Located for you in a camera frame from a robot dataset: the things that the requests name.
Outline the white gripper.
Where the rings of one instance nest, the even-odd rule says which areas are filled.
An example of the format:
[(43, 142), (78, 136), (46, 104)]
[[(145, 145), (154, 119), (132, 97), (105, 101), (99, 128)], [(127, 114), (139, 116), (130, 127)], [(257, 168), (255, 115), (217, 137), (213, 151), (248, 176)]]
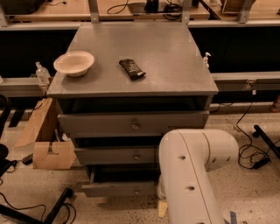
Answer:
[(162, 176), (159, 176), (158, 184), (157, 184), (157, 196), (160, 199), (160, 201), (157, 203), (157, 215), (159, 218), (163, 218), (167, 211), (167, 202), (166, 195), (165, 195), (165, 188)]

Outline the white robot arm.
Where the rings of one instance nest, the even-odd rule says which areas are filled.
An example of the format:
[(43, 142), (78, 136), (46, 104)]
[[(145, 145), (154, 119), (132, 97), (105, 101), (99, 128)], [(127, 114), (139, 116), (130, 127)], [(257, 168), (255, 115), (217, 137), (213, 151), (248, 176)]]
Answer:
[(239, 146), (220, 129), (175, 129), (161, 139), (158, 197), (170, 224), (226, 224), (207, 171), (234, 162)]

